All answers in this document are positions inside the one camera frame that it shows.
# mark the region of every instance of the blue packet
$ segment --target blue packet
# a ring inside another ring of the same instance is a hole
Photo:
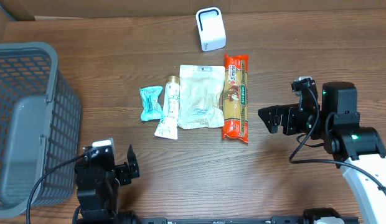
[[[162,92],[162,86],[149,86],[139,89],[142,98],[143,112],[141,115],[142,121],[150,121],[161,119],[164,117],[158,98]]]

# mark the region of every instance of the white tube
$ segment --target white tube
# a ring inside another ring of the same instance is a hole
[[[162,138],[178,139],[179,77],[170,76],[167,79],[163,113],[164,118],[160,120],[154,135]]]

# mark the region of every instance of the gray plastic basket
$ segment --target gray plastic basket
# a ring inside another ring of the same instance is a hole
[[[77,155],[81,113],[49,44],[0,44],[0,218],[24,212],[39,177]],[[33,206],[68,199],[73,168],[69,164],[50,174]]]

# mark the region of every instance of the orange wrapper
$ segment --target orange wrapper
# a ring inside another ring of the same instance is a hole
[[[238,138],[248,143],[248,55],[225,54],[224,119],[222,139]]]

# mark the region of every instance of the clear plastic bag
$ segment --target clear plastic bag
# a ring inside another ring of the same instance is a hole
[[[181,65],[178,126],[184,129],[218,128],[224,125],[219,98],[224,88],[225,67]]]

